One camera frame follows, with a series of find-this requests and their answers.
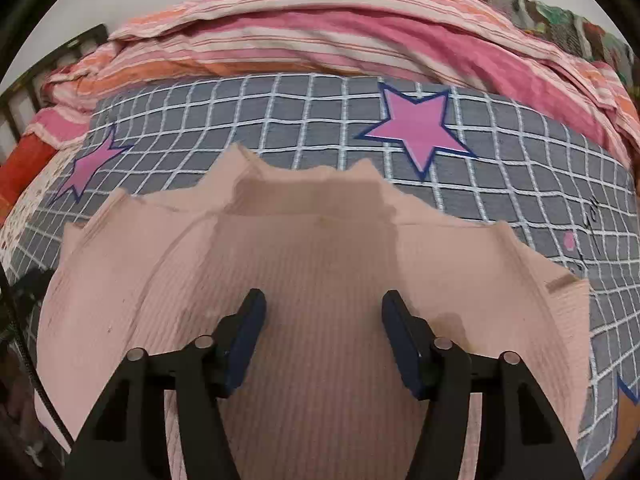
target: pink sweater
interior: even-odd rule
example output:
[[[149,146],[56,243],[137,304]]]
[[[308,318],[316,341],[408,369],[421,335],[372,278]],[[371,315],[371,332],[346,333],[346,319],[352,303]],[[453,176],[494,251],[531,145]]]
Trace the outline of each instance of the pink sweater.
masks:
[[[242,478],[404,478],[425,402],[402,385],[380,317],[396,288],[436,335],[469,352],[519,353],[573,443],[588,373],[588,282],[503,222],[446,216],[364,160],[278,170],[238,146],[191,189],[111,193],[67,225],[38,330],[38,372],[72,435],[127,349],[172,351],[231,314],[252,287],[265,327],[221,410]],[[461,478],[475,469],[473,396]],[[62,442],[37,401],[40,420]],[[166,430],[186,478],[174,396]]]

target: gray plaid sheet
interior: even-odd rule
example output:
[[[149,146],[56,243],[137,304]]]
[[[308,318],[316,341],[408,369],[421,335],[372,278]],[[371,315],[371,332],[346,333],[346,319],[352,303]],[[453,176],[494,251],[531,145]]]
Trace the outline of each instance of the gray plaid sheet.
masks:
[[[445,89],[385,82],[417,97]],[[589,478],[614,437],[617,375],[638,393],[633,179],[603,149],[535,110],[452,88],[446,123],[479,158],[439,154],[420,182],[400,146],[354,138],[383,113],[377,84],[374,77],[255,75],[161,82],[100,102],[78,156],[102,142],[112,121],[117,145],[135,146],[97,171],[78,204],[68,193],[51,205],[70,167],[65,170],[22,234],[12,278],[33,266],[55,267],[63,224],[88,220],[115,187],[145,194],[193,186],[232,142],[282,168],[325,164],[344,170],[370,158],[402,191],[451,215],[506,220],[524,243],[589,277],[591,380],[577,448]],[[36,327],[37,314],[31,344]]]

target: striped blanket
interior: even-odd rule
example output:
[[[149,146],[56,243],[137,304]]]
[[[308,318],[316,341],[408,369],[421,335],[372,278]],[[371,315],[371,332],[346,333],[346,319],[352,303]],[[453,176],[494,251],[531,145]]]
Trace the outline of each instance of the striped blanket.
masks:
[[[187,0],[131,20],[51,75],[57,106],[27,128],[79,142],[101,98],[132,84],[264,72],[386,75],[496,92],[565,123],[626,168],[640,123],[616,72],[519,30],[481,0]]]

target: pink star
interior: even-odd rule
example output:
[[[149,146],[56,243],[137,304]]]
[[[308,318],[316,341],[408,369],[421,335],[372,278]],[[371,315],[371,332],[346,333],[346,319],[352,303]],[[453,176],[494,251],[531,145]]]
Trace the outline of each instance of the pink star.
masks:
[[[402,142],[421,180],[436,152],[475,156],[444,125],[449,91],[417,100],[380,83],[380,93],[386,119],[359,134],[359,139]]]
[[[564,248],[567,251],[573,251],[575,249],[575,237],[571,231],[564,233]]]
[[[74,195],[76,203],[80,202],[80,198],[89,184],[91,177],[94,176],[98,168],[101,167],[107,160],[111,160],[114,156],[121,154],[122,152],[132,148],[133,146],[119,146],[114,147],[115,141],[114,134],[116,127],[113,124],[109,126],[109,133],[103,140],[102,144],[98,146],[91,153],[87,153],[85,156],[74,160],[73,170],[71,175],[62,183],[60,189],[56,193],[55,197],[51,201],[53,204],[57,199],[64,195],[67,191],[71,190]]]

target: pink dot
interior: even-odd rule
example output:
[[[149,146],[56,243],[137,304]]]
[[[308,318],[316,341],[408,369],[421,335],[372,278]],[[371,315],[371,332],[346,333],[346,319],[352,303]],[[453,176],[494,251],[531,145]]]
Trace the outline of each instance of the pink dot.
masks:
[[[571,231],[564,233],[564,248],[567,251],[573,251],[575,249],[575,237]]]

